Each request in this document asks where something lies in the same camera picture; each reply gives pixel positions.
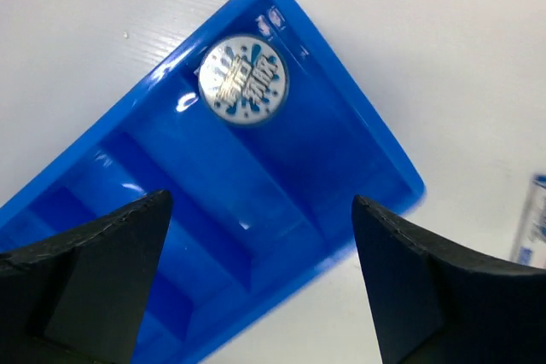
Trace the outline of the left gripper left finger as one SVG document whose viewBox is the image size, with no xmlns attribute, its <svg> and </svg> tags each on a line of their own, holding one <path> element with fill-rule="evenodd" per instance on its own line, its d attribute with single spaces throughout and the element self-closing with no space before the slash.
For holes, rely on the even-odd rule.
<svg viewBox="0 0 546 364">
<path fill-rule="evenodd" d="M 1 255 L 3 363 L 128 363 L 171 219 L 166 190 Z"/>
</svg>

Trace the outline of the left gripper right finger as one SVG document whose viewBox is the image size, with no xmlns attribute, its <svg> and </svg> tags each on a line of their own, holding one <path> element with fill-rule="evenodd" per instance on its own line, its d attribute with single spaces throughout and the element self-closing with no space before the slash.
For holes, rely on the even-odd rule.
<svg viewBox="0 0 546 364">
<path fill-rule="evenodd" d="M 351 221 L 385 363 L 542 363 L 545 273 L 356 196 Z"/>
</svg>

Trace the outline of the blue cleaning gel jar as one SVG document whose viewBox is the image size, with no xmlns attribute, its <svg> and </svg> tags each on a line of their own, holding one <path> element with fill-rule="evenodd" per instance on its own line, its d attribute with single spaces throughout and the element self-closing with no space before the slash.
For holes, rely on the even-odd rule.
<svg viewBox="0 0 546 364">
<path fill-rule="evenodd" d="M 198 88 L 223 121 L 243 127 L 270 120 L 288 97 L 290 75 L 280 51 L 263 39 L 239 34 L 222 38 L 204 55 Z"/>
</svg>

